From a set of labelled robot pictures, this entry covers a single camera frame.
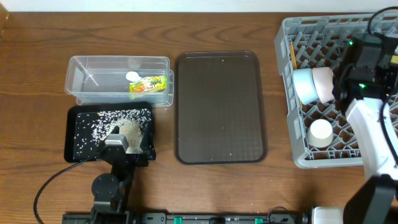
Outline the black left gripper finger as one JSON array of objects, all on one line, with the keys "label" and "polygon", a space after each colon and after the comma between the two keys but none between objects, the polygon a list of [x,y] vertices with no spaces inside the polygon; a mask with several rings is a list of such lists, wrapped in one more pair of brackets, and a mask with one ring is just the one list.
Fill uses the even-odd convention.
[{"label": "black left gripper finger", "polygon": [[105,147],[105,146],[118,146],[120,145],[120,136],[119,136],[119,127],[115,126],[113,130],[103,139],[100,140],[98,143],[98,147]]},{"label": "black left gripper finger", "polygon": [[154,134],[153,126],[147,126],[144,130],[140,148],[142,149],[142,154],[148,160],[154,161],[156,158],[156,151],[154,148]]}]

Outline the rice leftovers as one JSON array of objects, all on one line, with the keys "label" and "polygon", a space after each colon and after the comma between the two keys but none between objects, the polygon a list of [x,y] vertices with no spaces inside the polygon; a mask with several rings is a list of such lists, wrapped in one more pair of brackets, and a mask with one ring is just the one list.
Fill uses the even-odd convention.
[{"label": "rice leftovers", "polygon": [[99,111],[79,113],[76,117],[73,137],[74,160],[85,160],[93,156],[101,141],[115,128],[128,141],[128,154],[142,154],[140,144],[144,130],[151,121],[148,109]]}]

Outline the white tissue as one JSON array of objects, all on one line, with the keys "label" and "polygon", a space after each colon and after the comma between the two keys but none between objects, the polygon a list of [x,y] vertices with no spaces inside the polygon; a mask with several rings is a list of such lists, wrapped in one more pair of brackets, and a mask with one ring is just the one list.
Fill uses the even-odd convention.
[{"label": "white tissue", "polygon": [[126,79],[129,80],[131,83],[139,82],[142,78],[139,76],[137,72],[127,72]]}]

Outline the green snack wrapper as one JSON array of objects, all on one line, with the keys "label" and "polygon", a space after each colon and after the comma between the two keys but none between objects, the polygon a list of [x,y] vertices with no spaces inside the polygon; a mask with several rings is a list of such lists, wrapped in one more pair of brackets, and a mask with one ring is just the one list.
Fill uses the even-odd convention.
[{"label": "green snack wrapper", "polygon": [[152,76],[141,78],[137,82],[132,82],[129,84],[129,91],[131,93],[141,93],[141,92],[157,92],[163,91],[167,87],[167,77],[162,76]]}]

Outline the blue bowl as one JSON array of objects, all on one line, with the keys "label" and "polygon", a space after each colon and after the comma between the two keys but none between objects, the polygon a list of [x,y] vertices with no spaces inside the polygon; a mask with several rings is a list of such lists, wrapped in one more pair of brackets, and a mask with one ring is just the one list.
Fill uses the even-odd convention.
[{"label": "blue bowl", "polygon": [[313,72],[311,68],[294,70],[293,81],[299,100],[304,105],[308,105],[313,101],[318,100],[318,94],[313,81]]}]

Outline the wooden chopstick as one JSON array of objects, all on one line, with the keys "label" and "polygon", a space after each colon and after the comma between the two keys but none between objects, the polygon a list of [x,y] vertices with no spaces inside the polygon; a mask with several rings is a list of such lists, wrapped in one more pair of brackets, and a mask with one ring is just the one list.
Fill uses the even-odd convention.
[{"label": "wooden chopstick", "polygon": [[294,43],[290,42],[290,57],[291,57],[291,61],[292,61],[292,66],[293,69],[296,70],[297,69],[297,61],[296,61],[296,56],[295,56],[295,51],[294,51]]}]

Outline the white cup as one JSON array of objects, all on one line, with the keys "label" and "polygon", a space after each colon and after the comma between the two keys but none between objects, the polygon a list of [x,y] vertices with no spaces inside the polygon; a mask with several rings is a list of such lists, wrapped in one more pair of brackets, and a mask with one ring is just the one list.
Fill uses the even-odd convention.
[{"label": "white cup", "polygon": [[317,119],[307,131],[307,141],[314,147],[327,147],[333,140],[333,128],[329,121]]}]

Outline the yellow plate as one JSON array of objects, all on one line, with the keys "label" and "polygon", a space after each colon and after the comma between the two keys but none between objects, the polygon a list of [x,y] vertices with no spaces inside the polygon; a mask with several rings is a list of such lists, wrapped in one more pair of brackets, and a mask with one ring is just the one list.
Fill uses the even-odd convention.
[{"label": "yellow plate", "polygon": [[397,55],[393,55],[391,57],[390,64],[393,65],[393,66],[398,66],[398,56]]}]

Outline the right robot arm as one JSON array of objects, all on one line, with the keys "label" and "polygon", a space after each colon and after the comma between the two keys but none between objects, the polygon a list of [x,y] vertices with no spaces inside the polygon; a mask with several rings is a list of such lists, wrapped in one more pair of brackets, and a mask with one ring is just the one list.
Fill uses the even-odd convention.
[{"label": "right robot arm", "polygon": [[347,202],[343,223],[397,223],[397,134],[388,102],[397,93],[397,68],[339,70],[333,94],[350,124],[366,182]]}]

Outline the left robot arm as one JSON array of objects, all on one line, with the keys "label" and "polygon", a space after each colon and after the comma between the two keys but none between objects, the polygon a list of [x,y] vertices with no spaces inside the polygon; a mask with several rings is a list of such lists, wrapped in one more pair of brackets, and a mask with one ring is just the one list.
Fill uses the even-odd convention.
[{"label": "left robot arm", "polygon": [[128,224],[141,221],[138,214],[127,210],[127,201],[135,168],[147,167],[149,161],[156,158],[153,130],[150,124],[144,129],[141,154],[127,153],[129,143],[117,126],[100,142],[97,155],[111,165],[111,172],[101,174],[93,181],[94,205],[88,223]]}]

